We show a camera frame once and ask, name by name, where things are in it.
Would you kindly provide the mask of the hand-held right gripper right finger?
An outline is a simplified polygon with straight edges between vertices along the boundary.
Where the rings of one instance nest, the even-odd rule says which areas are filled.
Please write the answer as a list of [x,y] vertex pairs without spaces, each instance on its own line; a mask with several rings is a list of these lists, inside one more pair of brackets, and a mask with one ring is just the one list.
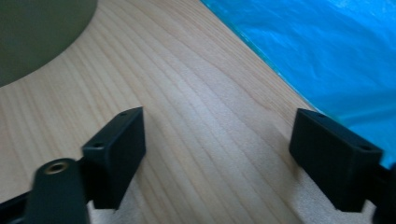
[[336,209],[362,210],[370,174],[382,154],[381,149],[336,121],[318,112],[297,110],[290,155]]

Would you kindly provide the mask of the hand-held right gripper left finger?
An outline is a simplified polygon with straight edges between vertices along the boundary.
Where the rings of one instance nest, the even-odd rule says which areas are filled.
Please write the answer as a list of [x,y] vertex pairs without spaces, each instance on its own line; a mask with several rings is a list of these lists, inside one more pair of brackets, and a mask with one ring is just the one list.
[[146,154],[142,107],[120,112],[83,147],[82,173],[96,209],[120,208]]

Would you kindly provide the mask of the blue plastic trash bag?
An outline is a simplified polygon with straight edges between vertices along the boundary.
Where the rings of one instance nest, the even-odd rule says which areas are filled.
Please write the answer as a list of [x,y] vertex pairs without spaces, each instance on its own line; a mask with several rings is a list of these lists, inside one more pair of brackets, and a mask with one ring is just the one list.
[[316,110],[396,163],[396,0],[202,0]]

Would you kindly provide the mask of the green ribbed trash bin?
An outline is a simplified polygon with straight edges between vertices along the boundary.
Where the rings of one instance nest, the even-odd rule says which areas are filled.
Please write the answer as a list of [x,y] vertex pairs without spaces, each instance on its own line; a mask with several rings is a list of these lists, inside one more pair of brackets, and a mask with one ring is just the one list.
[[0,0],[0,88],[66,50],[97,5],[98,0]]

